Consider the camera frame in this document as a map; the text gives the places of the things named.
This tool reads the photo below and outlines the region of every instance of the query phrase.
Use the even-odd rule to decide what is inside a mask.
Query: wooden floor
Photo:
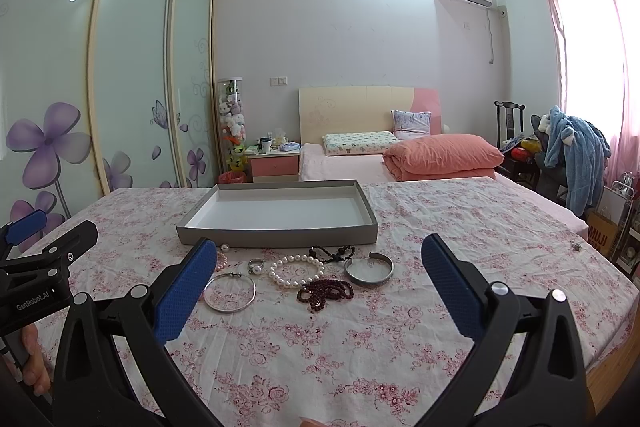
[[[640,305],[633,330],[626,343],[587,374],[587,387],[591,393],[596,414],[609,403],[638,356],[640,356]]]

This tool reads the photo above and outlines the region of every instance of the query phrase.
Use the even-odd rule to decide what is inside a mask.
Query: headboard
[[[393,109],[431,111],[431,134],[440,134],[440,97],[434,89],[420,87],[348,86],[302,87],[300,99],[301,143],[322,143],[336,132],[393,131]]]

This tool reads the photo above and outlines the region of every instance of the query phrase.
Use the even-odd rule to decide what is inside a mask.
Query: purple pillow
[[[394,135],[399,140],[431,136],[431,112],[391,112],[394,116]]]

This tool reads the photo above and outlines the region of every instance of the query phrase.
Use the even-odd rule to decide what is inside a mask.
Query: pink drawer
[[[298,174],[298,156],[252,158],[251,171],[254,176],[290,176]]]

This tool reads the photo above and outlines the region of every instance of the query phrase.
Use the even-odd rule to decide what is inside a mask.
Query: metal screw
[[[74,297],[74,304],[84,304],[86,302],[86,293],[82,292]]]
[[[551,296],[558,302],[566,301],[566,295],[564,294],[564,292],[557,288],[551,292]]]
[[[504,282],[494,282],[491,285],[491,291],[496,295],[507,295],[509,287]]]
[[[131,289],[131,296],[136,299],[140,299],[146,295],[146,286],[139,284],[138,286],[133,286]]]

